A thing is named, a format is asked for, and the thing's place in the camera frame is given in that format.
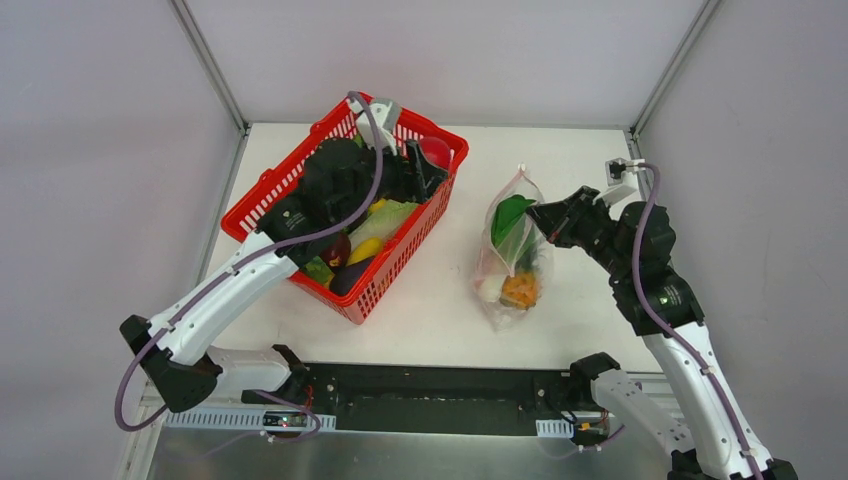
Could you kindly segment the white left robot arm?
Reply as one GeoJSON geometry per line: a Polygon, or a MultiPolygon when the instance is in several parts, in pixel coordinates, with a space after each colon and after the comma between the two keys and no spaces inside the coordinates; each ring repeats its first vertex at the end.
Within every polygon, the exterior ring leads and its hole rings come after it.
{"type": "Polygon", "coordinates": [[[233,256],[170,310],[132,315],[120,331],[167,410],[185,412],[207,398],[268,392],[297,402],[305,378],[281,348],[226,350],[218,336],[268,289],[327,250],[365,220],[380,199],[423,204],[448,178],[415,140],[395,155],[347,138],[321,142],[305,160],[295,188],[261,216],[233,256]]]}

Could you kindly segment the red bell pepper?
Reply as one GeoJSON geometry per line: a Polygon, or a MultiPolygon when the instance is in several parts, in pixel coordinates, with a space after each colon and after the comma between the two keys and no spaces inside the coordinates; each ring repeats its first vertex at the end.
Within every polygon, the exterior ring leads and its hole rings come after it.
{"type": "Polygon", "coordinates": [[[449,169],[452,160],[452,153],[451,148],[445,141],[436,137],[427,136],[422,137],[418,141],[418,144],[425,157],[432,165],[443,170],[449,169]]]}

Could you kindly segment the clear zip top bag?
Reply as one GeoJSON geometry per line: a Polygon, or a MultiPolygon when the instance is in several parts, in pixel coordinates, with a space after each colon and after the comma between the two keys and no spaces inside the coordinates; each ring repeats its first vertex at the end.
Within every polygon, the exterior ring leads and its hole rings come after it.
{"type": "Polygon", "coordinates": [[[484,217],[471,285],[496,332],[533,314],[553,268],[552,248],[527,211],[544,200],[524,164],[495,195],[484,217]]]}

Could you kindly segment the green leafy bok choy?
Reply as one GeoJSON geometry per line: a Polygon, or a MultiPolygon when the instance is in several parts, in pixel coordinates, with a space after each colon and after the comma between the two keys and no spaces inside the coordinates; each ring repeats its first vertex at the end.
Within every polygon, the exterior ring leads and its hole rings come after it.
{"type": "Polygon", "coordinates": [[[532,199],[514,194],[495,205],[474,280],[475,290],[485,303],[501,304],[501,286],[514,274],[518,261],[529,255],[539,257],[535,225],[525,215],[533,204],[532,199]]]}

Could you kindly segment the toy pineapple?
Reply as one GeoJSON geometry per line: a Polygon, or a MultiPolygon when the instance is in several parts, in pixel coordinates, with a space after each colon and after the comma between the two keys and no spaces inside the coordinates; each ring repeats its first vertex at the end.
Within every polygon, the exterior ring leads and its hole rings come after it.
{"type": "Polygon", "coordinates": [[[542,289],[543,272],[538,258],[522,257],[501,286],[499,302],[513,309],[529,310],[536,306],[542,289]]]}

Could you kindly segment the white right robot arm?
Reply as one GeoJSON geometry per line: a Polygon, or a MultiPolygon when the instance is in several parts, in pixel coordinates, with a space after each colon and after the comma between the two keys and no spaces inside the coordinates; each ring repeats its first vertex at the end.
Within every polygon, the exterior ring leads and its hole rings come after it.
{"type": "Polygon", "coordinates": [[[793,465],[772,456],[740,412],[718,365],[704,313],[674,270],[676,242],[666,208],[651,194],[610,216],[599,191],[527,208],[545,239],[578,247],[609,275],[616,306],[660,365],[682,422],[639,391],[608,354],[571,364],[569,400],[611,411],[623,426],[656,447],[670,479],[795,479],[793,465]]]}

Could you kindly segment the red plastic shopping basket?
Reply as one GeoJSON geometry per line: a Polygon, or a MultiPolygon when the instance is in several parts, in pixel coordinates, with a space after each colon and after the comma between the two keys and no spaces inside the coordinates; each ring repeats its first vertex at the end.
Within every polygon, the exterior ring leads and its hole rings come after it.
{"type": "MultiPolygon", "coordinates": [[[[277,166],[265,170],[241,199],[223,215],[223,232],[238,242],[257,226],[261,215],[297,186],[303,164],[317,145],[330,137],[352,138],[356,134],[355,115],[345,100],[334,106],[310,127],[310,133],[277,166]]],[[[469,152],[468,142],[435,124],[430,119],[403,108],[393,129],[395,143],[402,148],[406,140],[433,137],[451,149],[449,176],[433,198],[418,207],[399,227],[376,256],[360,281],[345,296],[338,296],[298,271],[289,282],[336,311],[354,324],[361,324],[408,263],[415,251],[440,220],[448,207],[457,170],[469,152]]]]}

